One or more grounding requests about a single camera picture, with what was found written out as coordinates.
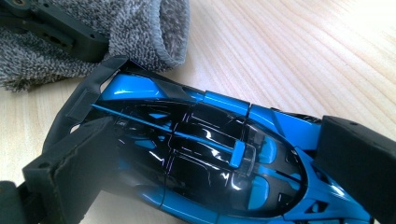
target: light wood surface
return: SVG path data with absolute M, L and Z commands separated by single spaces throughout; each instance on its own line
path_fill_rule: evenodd
M 167 77 L 253 104 L 355 120 L 396 140 L 396 4 L 391 1 L 191 0 L 186 63 Z M 22 182 L 81 78 L 0 90 L 0 179 Z M 175 223 L 100 194 L 82 223 Z

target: gray towel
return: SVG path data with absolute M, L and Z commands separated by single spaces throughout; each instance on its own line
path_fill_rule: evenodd
M 49 0 L 109 39 L 105 59 L 128 55 L 152 71 L 184 63 L 190 24 L 188 0 Z M 10 91 L 66 77 L 84 77 L 84 63 L 30 34 L 0 27 L 0 85 Z

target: blue toy car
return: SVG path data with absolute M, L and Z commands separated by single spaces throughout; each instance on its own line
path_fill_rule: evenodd
M 89 103 L 77 100 L 81 95 L 91 95 L 84 98 Z M 110 191 L 192 223 L 372 221 L 313 165 L 320 119 L 198 91 L 133 63 L 120 63 L 100 95 L 71 98 L 83 108 L 82 124 L 114 120 L 119 162 Z M 49 132 L 45 150 L 70 132 L 59 127 Z

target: wooden table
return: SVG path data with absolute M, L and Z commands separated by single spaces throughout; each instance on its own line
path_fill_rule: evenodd
M 316 117 L 355 120 L 396 139 L 396 4 L 191 0 L 186 63 L 167 77 L 201 90 Z M 0 179 L 22 182 L 81 78 L 0 90 Z M 82 223 L 175 223 L 101 193 Z

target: tabletop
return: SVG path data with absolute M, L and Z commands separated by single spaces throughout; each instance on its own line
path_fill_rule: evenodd
M 190 0 L 186 62 L 174 81 L 253 104 L 354 120 L 396 140 L 396 4 Z M 19 185 L 82 78 L 0 89 L 0 179 Z M 81 223 L 178 223 L 102 192 Z

